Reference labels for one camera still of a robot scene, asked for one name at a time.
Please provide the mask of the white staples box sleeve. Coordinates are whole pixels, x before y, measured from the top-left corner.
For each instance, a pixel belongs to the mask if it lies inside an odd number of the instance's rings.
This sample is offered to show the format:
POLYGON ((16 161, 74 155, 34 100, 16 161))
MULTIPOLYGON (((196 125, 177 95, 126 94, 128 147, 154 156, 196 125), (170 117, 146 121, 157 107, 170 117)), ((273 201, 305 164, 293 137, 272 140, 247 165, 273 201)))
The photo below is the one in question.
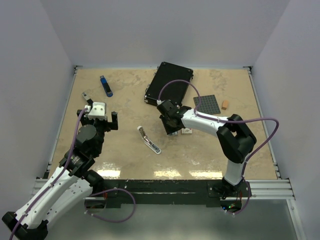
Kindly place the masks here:
POLYGON ((191 128, 182 128, 181 134, 182 135, 191 135, 193 133, 193 130, 191 128))

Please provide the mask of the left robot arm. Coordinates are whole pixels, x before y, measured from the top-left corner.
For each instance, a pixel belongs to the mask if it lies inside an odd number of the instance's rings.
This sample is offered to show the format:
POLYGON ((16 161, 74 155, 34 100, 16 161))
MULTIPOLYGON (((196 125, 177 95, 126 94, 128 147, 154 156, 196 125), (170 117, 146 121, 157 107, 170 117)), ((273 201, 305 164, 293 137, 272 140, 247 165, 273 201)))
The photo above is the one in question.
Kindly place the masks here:
POLYGON ((108 121, 102 105, 77 111, 78 119, 70 149, 51 178, 20 209, 8 211, 4 224, 19 239, 46 235, 65 212, 88 195, 99 196, 103 178, 91 166, 103 148, 106 132, 118 130, 118 114, 108 121))

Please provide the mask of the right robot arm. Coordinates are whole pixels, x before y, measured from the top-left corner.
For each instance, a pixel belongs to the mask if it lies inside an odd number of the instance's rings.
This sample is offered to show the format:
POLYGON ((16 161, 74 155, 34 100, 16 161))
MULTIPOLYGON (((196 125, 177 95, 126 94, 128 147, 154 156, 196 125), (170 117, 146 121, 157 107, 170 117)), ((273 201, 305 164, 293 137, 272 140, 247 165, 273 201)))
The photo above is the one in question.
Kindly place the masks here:
POLYGON ((221 190, 230 197, 241 190, 245 160, 253 151, 257 139, 243 119, 233 114, 231 117, 216 117, 189 107, 176 106, 170 100, 158 100, 159 118, 168 135, 182 129, 198 130, 217 137, 227 158, 227 169, 221 181, 221 190))

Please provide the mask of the black and silver stapler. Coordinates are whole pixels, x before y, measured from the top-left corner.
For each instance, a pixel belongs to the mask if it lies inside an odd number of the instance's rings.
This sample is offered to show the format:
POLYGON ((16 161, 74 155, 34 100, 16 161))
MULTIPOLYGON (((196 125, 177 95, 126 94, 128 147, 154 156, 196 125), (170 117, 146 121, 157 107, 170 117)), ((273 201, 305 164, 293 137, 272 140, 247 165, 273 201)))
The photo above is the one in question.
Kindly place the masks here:
POLYGON ((85 99, 85 101, 87 102, 88 105, 91 106, 93 104, 92 99, 85 92, 83 92, 81 95, 85 99))

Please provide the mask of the blue stapler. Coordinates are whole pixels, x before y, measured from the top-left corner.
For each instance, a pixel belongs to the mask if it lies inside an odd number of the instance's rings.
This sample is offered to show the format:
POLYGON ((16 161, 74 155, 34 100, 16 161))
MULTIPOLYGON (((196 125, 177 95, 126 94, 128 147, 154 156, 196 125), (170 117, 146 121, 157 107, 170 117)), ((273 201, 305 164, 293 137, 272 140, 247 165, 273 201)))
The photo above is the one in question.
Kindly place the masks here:
POLYGON ((106 96, 109 97, 109 98, 112 97, 113 96, 113 92, 112 92, 112 90, 111 90, 106 78, 103 75, 100 76, 100 82, 102 84, 102 87, 103 87, 103 90, 104 90, 106 96))

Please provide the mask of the grey studded baseplate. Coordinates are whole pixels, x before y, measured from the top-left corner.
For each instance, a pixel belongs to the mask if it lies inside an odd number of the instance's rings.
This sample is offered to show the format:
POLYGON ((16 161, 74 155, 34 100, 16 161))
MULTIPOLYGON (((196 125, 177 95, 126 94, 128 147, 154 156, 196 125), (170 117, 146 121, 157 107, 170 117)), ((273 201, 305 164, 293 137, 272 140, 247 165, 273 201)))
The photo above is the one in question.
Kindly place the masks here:
POLYGON ((193 98, 193 101, 196 107, 200 102, 200 105, 197 107, 198 112, 208 115, 218 115, 221 113, 221 110, 219 108, 218 102, 214 94, 204 95, 201 97, 196 96, 193 98))

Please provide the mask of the black hard case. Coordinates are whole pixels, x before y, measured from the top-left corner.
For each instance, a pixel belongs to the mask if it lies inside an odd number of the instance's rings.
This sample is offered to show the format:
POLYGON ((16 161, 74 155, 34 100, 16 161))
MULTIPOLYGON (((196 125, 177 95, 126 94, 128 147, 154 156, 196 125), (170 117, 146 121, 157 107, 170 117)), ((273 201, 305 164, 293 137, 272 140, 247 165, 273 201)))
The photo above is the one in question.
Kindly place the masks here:
MULTIPOLYGON (((194 70, 179 66, 169 62, 162 62, 148 87, 145 90, 144 102, 157 106, 157 100, 162 88, 174 80, 184 80, 190 82, 193 79, 194 70)), ((169 84, 161 93, 160 100, 171 100, 174 105, 182 105, 189 84, 184 82, 173 82, 169 84)))

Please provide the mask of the plain wooden block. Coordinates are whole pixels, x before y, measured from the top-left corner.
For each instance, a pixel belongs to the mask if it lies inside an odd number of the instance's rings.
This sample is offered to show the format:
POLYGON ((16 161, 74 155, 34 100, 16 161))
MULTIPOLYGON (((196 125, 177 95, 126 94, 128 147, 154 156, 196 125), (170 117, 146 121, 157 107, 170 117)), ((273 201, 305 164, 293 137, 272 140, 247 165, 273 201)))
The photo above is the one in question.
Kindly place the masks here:
POLYGON ((224 100, 224 101, 222 102, 221 109, 222 109, 222 110, 227 110, 227 109, 228 109, 228 106, 229 106, 229 101, 228 101, 228 100, 224 100))

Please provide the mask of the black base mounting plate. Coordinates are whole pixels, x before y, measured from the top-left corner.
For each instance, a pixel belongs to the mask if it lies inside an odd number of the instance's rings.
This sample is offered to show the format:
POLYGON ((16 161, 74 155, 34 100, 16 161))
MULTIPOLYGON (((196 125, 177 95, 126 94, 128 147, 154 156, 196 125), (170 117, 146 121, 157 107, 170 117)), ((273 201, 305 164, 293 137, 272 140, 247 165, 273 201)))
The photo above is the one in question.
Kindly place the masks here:
POLYGON ((137 205, 205 205, 233 210, 240 200, 252 196, 250 184, 241 181, 227 186, 222 179, 155 180, 105 179, 93 189, 92 197, 106 201, 107 208, 124 204, 137 205))

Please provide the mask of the aluminium frame rail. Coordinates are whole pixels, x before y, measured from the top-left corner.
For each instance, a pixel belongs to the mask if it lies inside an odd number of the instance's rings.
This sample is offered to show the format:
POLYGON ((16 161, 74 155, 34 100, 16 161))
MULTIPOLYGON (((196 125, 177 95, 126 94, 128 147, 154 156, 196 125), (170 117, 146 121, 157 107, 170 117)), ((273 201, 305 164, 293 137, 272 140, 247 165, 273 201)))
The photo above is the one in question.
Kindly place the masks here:
POLYGON ((45 221, 50 229, 91 192, 92 187, 85 179, 69 176, 68 170, 63 171, 63 167, 57 167, 47 181, 36 181, 32 198, 15 212, 16 219, 24 217, 21 225, 27 225, 27 230, 34 230, 45 221))

